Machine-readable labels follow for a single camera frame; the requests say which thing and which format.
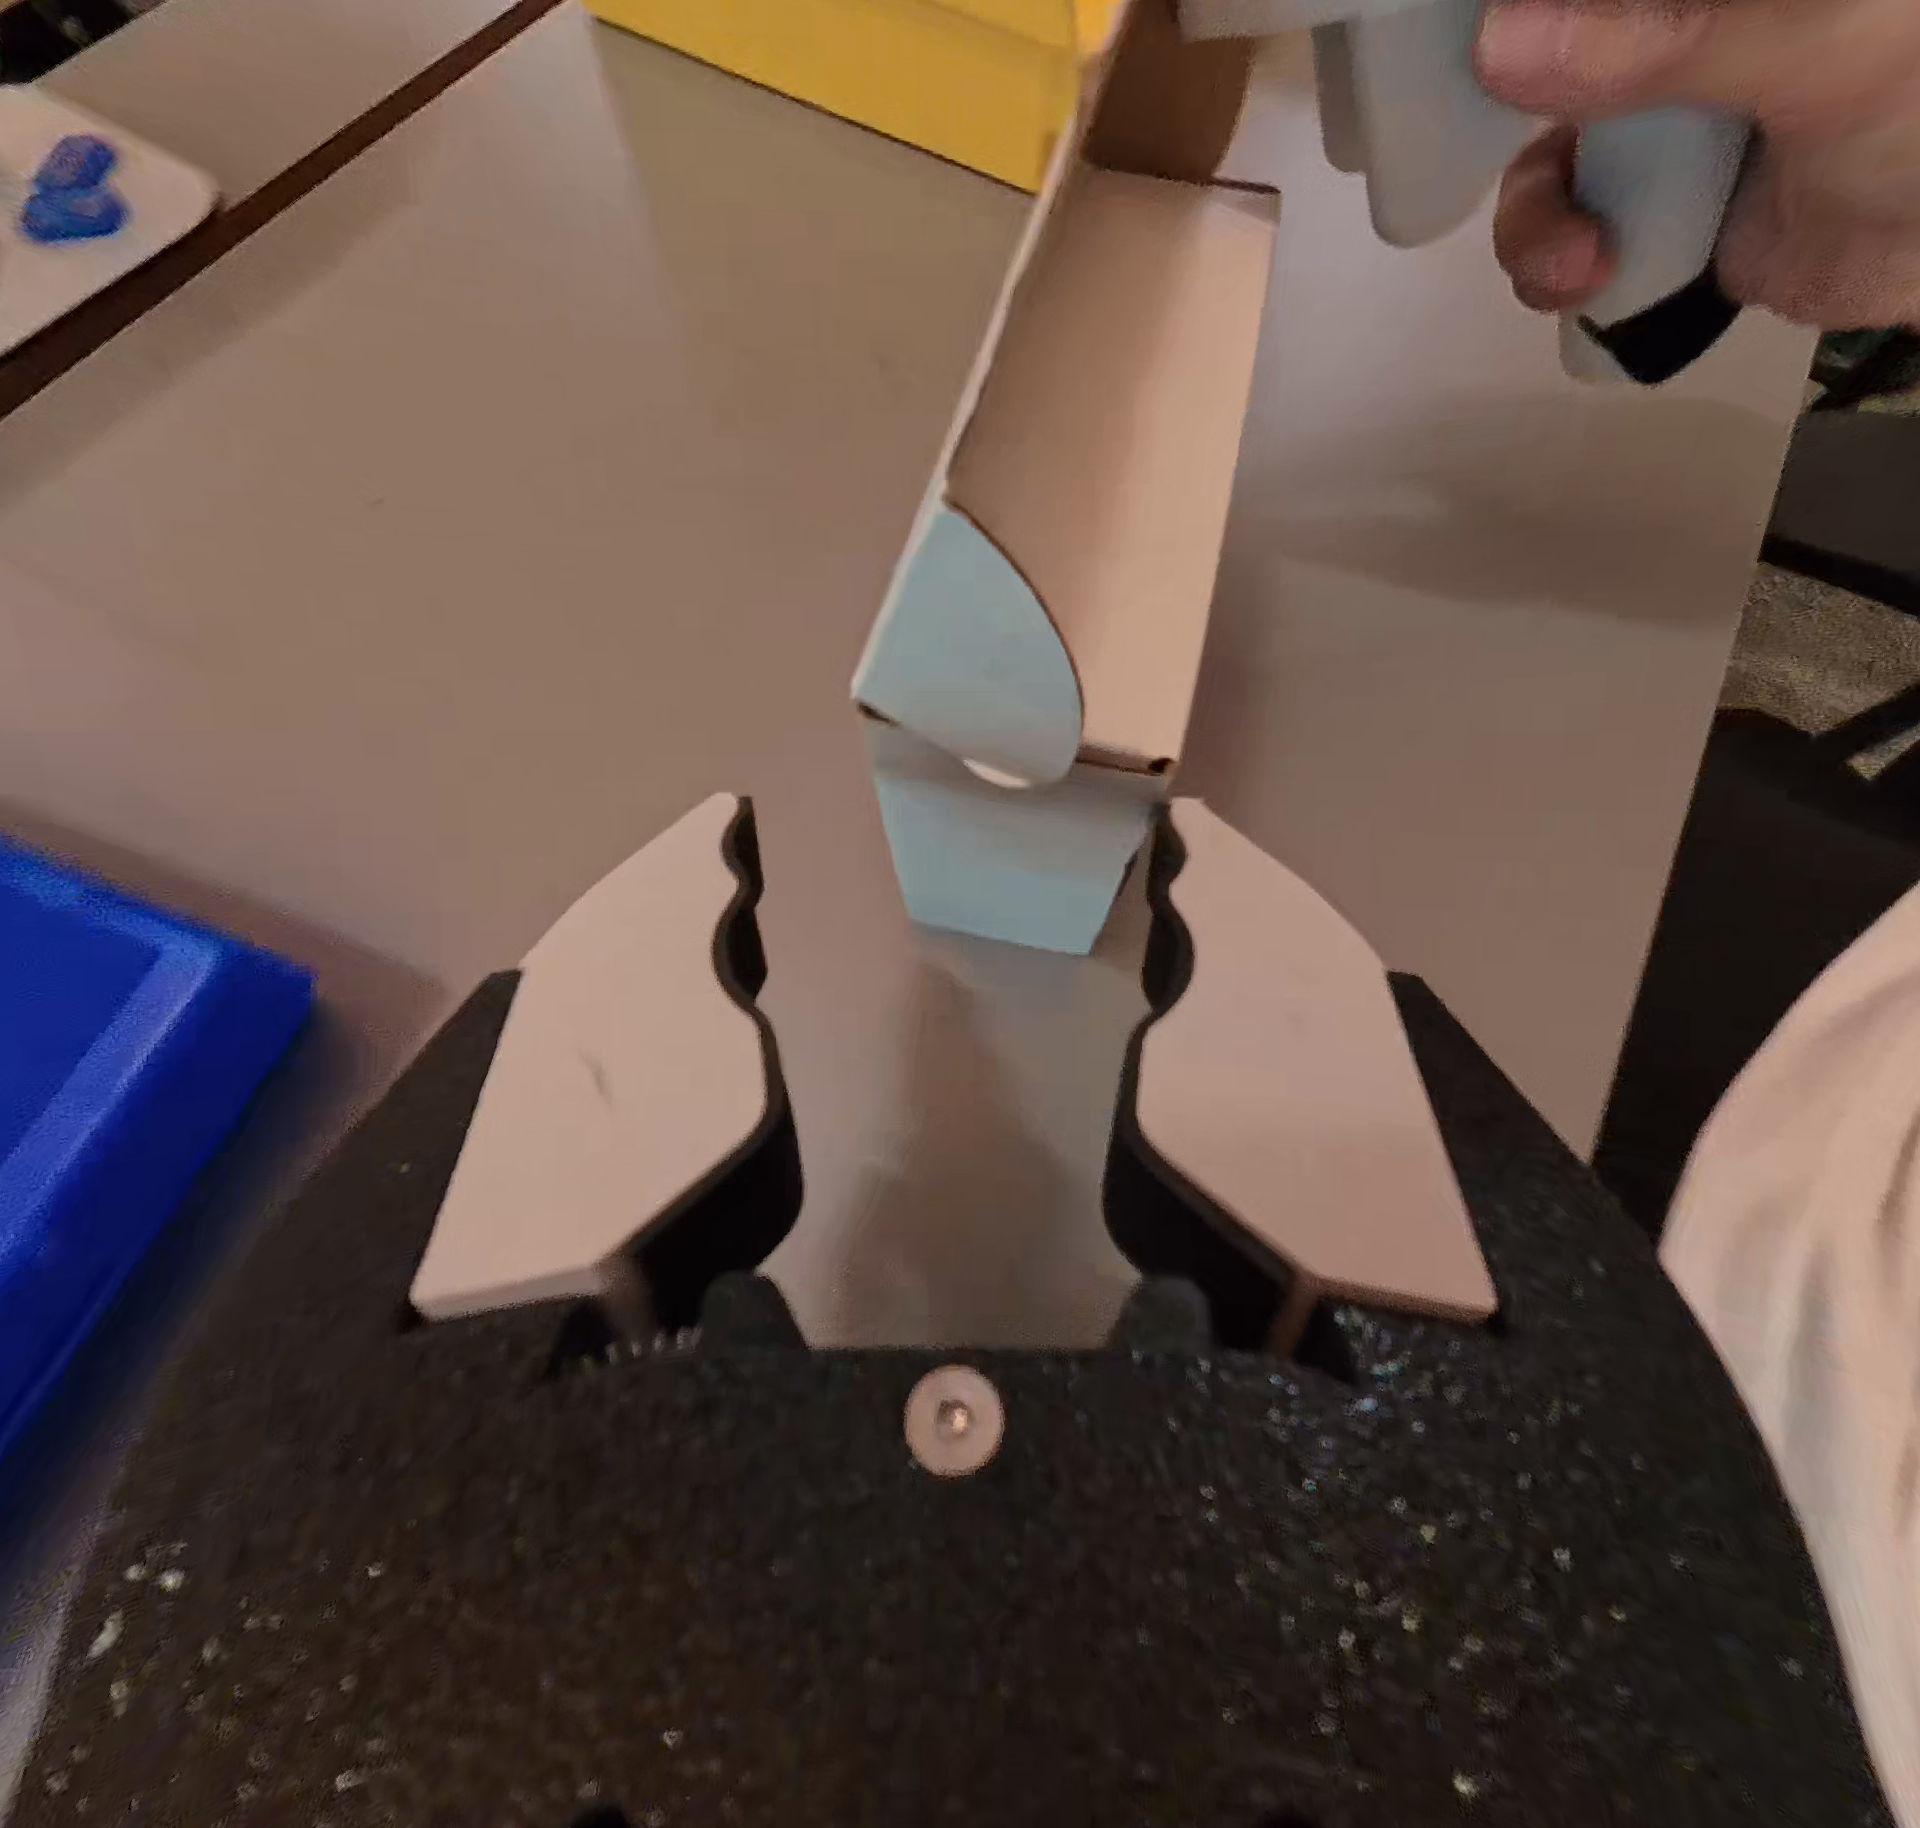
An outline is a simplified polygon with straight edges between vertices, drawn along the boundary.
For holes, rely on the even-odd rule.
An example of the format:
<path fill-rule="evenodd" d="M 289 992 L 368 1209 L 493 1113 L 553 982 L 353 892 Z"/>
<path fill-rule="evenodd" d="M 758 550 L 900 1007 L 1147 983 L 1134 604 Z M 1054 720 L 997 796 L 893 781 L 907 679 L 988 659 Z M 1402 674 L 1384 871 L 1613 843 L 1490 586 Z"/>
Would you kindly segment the blue plastic bin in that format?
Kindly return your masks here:
<path fill-rule="evenodd" d="M 2 843 L 2 1450 L 318 999 L 314 970 Z"/>

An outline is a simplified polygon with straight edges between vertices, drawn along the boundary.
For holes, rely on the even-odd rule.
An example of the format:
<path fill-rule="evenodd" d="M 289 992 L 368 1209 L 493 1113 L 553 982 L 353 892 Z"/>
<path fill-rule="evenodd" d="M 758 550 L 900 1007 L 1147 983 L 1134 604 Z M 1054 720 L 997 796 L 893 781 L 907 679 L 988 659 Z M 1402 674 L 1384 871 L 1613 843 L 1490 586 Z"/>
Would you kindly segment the white cardboard box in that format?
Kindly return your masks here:
<path fill-rule="evenodd" d="M 1282 200 L 1254 47 L 1117 0 L 855 665 L 913 923 L 1087 953 L 1187 744 Z"/>

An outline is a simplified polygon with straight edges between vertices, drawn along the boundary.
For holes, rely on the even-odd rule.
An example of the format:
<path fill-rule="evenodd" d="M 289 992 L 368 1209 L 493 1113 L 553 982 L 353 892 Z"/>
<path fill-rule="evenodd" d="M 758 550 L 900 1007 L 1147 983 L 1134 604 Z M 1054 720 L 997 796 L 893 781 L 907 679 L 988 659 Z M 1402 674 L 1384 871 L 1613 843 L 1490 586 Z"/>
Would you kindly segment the yellow plastic bin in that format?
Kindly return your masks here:
<path fill-rule="evenodd" d="M 1120 0 L 583 0 L 617 30 L 1024 193 Z"/>

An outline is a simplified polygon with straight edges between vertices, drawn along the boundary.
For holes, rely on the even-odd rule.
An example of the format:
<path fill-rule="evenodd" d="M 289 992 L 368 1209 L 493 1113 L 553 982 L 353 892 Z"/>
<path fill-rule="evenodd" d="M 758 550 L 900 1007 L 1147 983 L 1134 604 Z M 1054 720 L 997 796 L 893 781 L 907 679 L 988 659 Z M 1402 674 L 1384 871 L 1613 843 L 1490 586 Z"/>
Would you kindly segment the blue plastic clip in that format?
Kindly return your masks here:
<path fill-rule="evenodd" d="M 93 132 L 54 141 L 31 176 L 18 229 L 36 246 L 98 240 L 120 233 L 129 206 L 113 187 L 115 146 Z"/>

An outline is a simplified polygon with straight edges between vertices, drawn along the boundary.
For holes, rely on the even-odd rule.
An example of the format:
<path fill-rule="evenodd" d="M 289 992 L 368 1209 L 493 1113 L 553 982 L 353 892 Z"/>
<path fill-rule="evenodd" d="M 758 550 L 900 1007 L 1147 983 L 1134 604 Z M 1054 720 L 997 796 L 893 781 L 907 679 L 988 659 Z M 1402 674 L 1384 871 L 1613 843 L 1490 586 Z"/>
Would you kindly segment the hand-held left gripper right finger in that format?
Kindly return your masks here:
<path fill-rule="evenodd" d="M 1198 800 L 1148 858 L 1147 1019 L 1124 1058 L 1109 1231 L 1213 1320 L 1326 1302 L 1490 1320 L 1499 1294 L 1396 990 L 1309 880 Z"/>

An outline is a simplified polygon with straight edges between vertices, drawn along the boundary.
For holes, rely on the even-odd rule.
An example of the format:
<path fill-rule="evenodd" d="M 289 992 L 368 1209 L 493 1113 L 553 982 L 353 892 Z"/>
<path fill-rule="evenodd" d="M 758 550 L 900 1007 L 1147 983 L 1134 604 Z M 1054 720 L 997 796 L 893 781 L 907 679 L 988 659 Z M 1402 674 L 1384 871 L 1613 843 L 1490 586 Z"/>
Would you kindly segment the person's right hand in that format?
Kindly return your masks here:
<path fill-rule="evenodd" d="M 1575 206 L 1575 132 L 1705 107 L 1759 138 L 1726 210 L 1726 294 L 1821 332 L 1916 327 L 1919 0 L 1487 0 L 1474 67 L 1494 101 L 1549 122 L 1494 214 L 1525 307 L 1582 308 L 1613 276 Z"/>

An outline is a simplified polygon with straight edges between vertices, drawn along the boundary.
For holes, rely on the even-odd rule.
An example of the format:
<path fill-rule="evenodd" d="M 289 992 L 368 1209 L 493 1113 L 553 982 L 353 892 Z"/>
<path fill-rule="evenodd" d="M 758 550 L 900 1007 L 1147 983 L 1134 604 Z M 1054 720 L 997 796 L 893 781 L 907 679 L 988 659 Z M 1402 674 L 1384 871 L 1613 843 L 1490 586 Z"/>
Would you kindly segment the person's white shirt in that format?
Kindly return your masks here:
<path fill-rule="evenodd" d="M 1919 1821 L 1919 893 L 1693 1142 L 1659 1248 L 1763 1436 L 1891 1814 Z"/>

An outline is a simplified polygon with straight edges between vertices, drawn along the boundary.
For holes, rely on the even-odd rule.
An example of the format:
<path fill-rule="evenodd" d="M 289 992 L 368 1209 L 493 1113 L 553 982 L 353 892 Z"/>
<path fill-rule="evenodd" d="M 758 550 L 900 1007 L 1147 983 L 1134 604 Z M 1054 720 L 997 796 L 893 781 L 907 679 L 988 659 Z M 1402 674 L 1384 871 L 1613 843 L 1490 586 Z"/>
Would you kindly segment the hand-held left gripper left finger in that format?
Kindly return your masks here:
<path fill-rule="evenodd" d="M 789 1127 L 758 1012 L 764 892 L 748 798 L 714 792 L 586 889 L 517 969 L 410 1301 L 425 1320 L 590 1301 L 681 1320 L 791 1225 L 696 1218 Z"/>

